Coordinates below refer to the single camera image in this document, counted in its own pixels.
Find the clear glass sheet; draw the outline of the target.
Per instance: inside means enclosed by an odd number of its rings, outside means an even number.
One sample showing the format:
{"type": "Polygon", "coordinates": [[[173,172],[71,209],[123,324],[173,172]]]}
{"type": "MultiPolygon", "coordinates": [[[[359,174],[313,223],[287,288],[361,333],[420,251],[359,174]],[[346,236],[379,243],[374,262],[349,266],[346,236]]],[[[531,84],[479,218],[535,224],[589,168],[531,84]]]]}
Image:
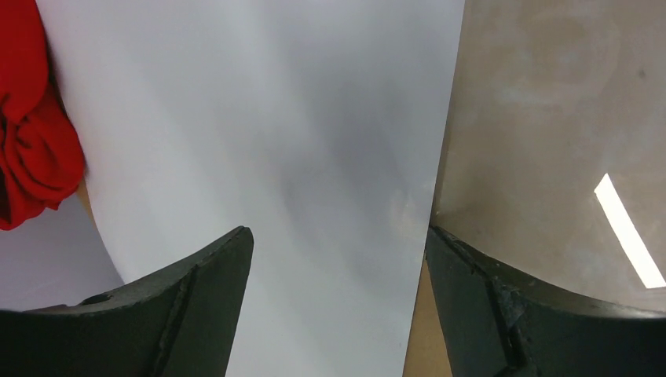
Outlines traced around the clear glass sheet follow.
{"type": "Polygon", "coordinates": [[[433,221],[577,294],[665,308],[665,4],[468,1],[433,221]]]}

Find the printed photo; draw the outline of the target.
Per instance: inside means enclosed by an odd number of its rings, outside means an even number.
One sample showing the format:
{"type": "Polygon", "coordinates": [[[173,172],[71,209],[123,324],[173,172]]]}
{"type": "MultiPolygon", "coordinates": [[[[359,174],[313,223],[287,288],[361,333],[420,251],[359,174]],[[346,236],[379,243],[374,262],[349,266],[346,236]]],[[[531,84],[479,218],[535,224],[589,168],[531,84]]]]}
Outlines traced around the printed photo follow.
{"type": "Polygon", "coordinates": [[[401,375],[463,2],[38,8],[122,279],[244,225],[231,375],[401,375]]]}

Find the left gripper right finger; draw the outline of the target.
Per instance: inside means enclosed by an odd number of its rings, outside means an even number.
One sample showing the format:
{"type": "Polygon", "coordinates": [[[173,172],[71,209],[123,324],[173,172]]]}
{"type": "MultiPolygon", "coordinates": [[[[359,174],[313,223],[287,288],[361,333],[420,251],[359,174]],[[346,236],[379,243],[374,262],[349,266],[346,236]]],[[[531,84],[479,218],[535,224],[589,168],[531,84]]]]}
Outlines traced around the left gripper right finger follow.
{"type": "Polygon", "coordinates": [[[567,291],[438,227],[425,254],[453,375],[664,375],[664,313],[567,291]]]}

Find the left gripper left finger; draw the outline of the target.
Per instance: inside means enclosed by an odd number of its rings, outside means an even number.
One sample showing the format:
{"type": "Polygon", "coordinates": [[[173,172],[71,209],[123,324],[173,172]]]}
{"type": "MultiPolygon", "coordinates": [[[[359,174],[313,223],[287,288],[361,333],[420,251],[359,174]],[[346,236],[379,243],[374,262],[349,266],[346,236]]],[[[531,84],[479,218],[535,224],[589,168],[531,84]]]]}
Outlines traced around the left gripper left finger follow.
{"type": "Polygon", "coordinates": [[[76,306],[2,311],[2,375],[223,376],[253,248],[240,226],[76,306]]]}

